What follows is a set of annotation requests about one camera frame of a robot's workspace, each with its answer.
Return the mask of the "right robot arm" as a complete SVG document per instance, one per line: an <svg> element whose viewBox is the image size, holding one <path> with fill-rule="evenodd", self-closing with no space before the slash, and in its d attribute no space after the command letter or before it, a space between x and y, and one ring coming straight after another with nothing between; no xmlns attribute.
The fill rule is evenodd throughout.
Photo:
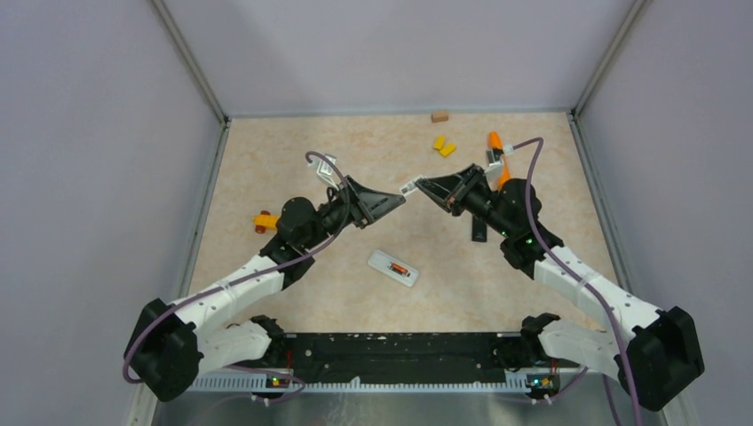
<svg viewBox="0 0 753 426"><path fill-rule="evenodd" d="M490 188L477 164L455 174L421 177L415 186L454 217L471 214L503 236L509 265L554 289L604 327L597 332L553 314L524 329L523 359L543 366L566 359L617 381L652 412L659 412L705 371L692 316L650 304L589 267L541 224L541 202L530 181L512 178Z"/></svg>

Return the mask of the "white battery cover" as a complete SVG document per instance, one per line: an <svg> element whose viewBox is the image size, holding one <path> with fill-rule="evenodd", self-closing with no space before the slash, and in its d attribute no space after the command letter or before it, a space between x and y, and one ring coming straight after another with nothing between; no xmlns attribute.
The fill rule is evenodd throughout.
<svg viewBox="0 0 753 426"><path fill-rule="evenodd" d="M403 196L407 196L407 195L413 193L416 190L417 190L416 182L415 181L411 181L411 182L406 183L405 185L403 185L400 188L400 193Z"/></svg>

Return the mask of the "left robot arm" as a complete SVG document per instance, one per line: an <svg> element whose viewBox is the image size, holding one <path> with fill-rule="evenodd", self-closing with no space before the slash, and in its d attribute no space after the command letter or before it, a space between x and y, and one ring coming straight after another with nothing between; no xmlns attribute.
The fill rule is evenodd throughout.
<svg viewBox="0 0 753 426"><path fill-rule="evenodd" d="M123 354L126 381L144 383L159 401L169 402L204 373L252 359L264 367L279 364L285 344L273 319L222 325L300 280L347 226L373 225L405 201L402 194L369 189L351 177L328 188L319 206L305 197L289 199L274 237L236 271L201 292L169 303L156 298L142 308Z"/></svg>

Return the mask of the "white remote control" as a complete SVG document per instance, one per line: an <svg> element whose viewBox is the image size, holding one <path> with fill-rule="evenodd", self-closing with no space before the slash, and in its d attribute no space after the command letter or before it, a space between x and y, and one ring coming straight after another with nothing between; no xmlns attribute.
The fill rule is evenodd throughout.
<svg viewBox="0 0 753 426"><path fill-rule="evenodd" d="M414 287L420 275L416 268L381 250L375 250L370 255L368 265L406 288Z"/></svg>

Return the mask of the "black remote control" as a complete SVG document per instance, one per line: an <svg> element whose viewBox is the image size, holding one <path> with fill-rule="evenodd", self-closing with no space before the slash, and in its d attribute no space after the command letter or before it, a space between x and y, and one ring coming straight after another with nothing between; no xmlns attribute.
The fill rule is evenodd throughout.
<svg viewBox="0 0 753 426"><path fill-rule="evenodd" d="M473 242L487 242L487 225L477 217L472 217L471 238Z"/></svg>

